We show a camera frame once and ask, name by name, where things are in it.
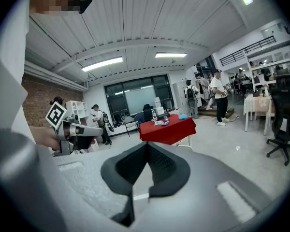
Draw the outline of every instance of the red brick wall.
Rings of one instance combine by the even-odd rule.
[[[51,108],[49,104],[56,96],[63,98],[63,105],[68,101],[83,101],[83,93],[68,87],[63,87],[42,79],[24,74],[22,86],[28,92],[23,103],[24,114],[30,126],[49,127],[45,119]]]

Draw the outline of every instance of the backpack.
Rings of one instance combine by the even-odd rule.
[[[188,87],[188,90],[187,90],[187,98],[188,99],[194,99],[194,92],[192,90],[192,87],[193,86],[191,86],[191,88]]]

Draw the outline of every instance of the table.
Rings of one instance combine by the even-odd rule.
[[[152,121],[140,124],[140,139],[172,145],[185,137],[196,134],[196,124],[191,117],[180,120],[178,115],[172,114],[168,119],[170,123],[166,126],[155,126]]]
[[[267,133],[267,128],[270,123],[269,117],[272,113],[272,100],[271,96],[263,97],[257,96],[254,97],[252,94],[248,95],[244,101],[244,112],[246,114],[246,124],[245,124],[245,131],[247,131],[248,127],[248,113],[250,112],[250,121],[252,121],[252,112],[255,112],[255,119],[257,116],[257,112],[264,112],[266,113],[265,119],[265,127],[264,127],[264,135]]]

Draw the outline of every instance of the white table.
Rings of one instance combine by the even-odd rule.
[[[255,112],[255,119],[258,113],[265,113],[265,127],[263,134],[267,134],[267,130],[270,124],[270,117],[272,113],[272,100],[271,96],[263,97],[253,97],[252,94],[248,95],[244,101],[244,112],[243,114],[246,115],[246,124],[245,124],[245,131],[247,131],[248,127],[248,114],[250,112],[250,121],[252,121],[252,112]]]

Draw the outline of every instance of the white floor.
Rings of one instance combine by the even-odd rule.
[[[280,151],[273,153],[270,158],[266,157],[266,153],[275,147],[266,144],[267,138],[274,139],[272,130],[269,128],[268,135],[264,136],[265,119],[258,118],[249,121],[248,131],[244,132],[245,117],[242,113],[236,114],[242,109],[242,106],[235,107],[235,113],[230,119],[234,120],[235,115],[239,115],[239,118],[225,127],[216,126],[216,118],[200,116],[195,119],[197,134],[191,136],[193,151],[221,160],[275,199],[290,186],[290,163],[284,166],[285,159]],[[129,149],[141,142],[138,132],[130,133],[130,137],[127,134],[115,136],[111,140],[111,147],[99,144],[99,150],[112,150],[115,147]],[[182,144],[188,144],[187,138],[182,140]],[[146,167],[134,185],[134,196],[148,193],[151,185],[151,172]]]

